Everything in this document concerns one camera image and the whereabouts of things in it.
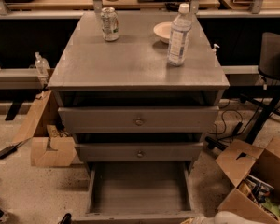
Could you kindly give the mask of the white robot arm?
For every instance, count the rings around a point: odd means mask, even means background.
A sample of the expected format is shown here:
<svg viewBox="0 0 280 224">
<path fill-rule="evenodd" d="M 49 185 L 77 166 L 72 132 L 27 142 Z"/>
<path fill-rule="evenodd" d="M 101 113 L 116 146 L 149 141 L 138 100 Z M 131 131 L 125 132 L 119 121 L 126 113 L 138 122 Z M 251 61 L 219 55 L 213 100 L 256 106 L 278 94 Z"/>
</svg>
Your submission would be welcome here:
<svg viewBox="0 0 280 224">
<path fill-rule="evenodd" d="M 214 217 L 189 217 L 180 224 L 264 224 L 245 219 L 229 211 L 220 211 Z"/>
</svg>

